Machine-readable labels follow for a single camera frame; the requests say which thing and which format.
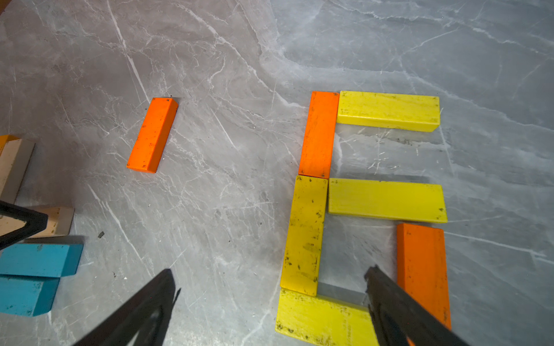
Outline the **yellow block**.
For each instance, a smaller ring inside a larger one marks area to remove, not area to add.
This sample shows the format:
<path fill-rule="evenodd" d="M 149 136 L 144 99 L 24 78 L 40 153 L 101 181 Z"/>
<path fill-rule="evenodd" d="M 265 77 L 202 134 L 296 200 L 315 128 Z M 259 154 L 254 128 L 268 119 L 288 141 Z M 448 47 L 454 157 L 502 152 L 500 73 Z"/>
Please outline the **yellow block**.
<path fill-rule="evenodd" d="M 367 308 L 281 289 L 275 330 L 313 345 L 377 345 Z"/>
<path fill-rule="evenodd" d="M 380 180 L 329 180 L 332 214 L 374 219 L 447 223 L 442 186 Z"/>
<path fill-rule="evenodd" d="M 281 288 L 317 295 L 328 180 L 299 175 L 294 186 Z"/>
<path fill-rule="evenodd" d="M 441 124 L 440 101 L 425 95 L 342 91 L 337 122 L 431 133 Z"/>

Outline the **pale cream wooden block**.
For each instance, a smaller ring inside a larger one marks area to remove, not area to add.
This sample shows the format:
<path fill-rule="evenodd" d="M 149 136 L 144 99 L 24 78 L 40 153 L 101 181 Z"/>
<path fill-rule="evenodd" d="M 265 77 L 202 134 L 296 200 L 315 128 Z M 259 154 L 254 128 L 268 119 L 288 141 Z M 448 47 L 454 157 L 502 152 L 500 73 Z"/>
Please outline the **pale cream wooden block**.
<path fill-rule="evenodd" d="M 35 144 L 26 139 L 8 141 L 1 153 L 1 201 L 15 203 Z"/>

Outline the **amber orange block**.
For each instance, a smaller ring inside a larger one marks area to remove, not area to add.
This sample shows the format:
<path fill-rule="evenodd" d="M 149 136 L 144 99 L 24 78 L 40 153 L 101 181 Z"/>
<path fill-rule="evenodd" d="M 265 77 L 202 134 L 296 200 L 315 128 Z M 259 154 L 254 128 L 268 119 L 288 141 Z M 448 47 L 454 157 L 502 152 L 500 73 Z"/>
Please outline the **amber orange block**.
<path fill-rule="evenodd" d="M 3 136 L 0 136 L 0 154 L 3 152 L 4 150 L 4 147 L 6 146 L 6 144 L 10 141 L 15 141 L 15 140 L 18 140 L 19 138 L 16 137 L 16 136 L 12 136 L 12 135 L 3 135 Z"/>

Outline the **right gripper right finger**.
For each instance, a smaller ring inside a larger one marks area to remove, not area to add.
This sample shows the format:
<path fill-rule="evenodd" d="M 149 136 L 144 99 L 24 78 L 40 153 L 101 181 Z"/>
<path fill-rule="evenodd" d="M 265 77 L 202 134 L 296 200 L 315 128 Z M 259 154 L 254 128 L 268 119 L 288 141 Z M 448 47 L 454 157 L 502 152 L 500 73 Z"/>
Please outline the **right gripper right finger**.
<path fill-rule="evenodd" d="M 389 278 L 378 266 L 366 271 L 369 313 L 379 345 L 466 345 L 467 343 Z"/>

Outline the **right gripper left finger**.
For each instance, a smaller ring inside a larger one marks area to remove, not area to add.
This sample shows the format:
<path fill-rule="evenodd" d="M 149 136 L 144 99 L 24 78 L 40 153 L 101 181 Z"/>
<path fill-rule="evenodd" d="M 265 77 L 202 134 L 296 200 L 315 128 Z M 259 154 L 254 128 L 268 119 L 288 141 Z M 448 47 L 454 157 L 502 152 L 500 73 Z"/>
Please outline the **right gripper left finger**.
<path fill-rule="evenodd" d="M 178 295 L 166 268 L 76 344 L 162 345 Z"/>

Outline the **tan wooden block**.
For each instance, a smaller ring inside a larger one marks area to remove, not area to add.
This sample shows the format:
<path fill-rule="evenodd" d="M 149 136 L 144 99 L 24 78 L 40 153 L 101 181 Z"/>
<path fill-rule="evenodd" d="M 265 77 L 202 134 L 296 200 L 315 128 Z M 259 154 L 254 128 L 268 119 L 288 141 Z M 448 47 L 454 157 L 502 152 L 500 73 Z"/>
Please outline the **tan wooden block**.
<path fill-rule="evenodd" d="M 33 236 L 30 239 L 49 238 L 67 236 L 70 232 L 72 220 L 74 217 L 74 208 L 72 207 L 31 207 L 35 210 L 48 215 L 48 223 L 46 228 Z M 4 236 L 13 232 L 25 225 L 25 222 L 8 216 L 1 217 L 1 235 Z"/>

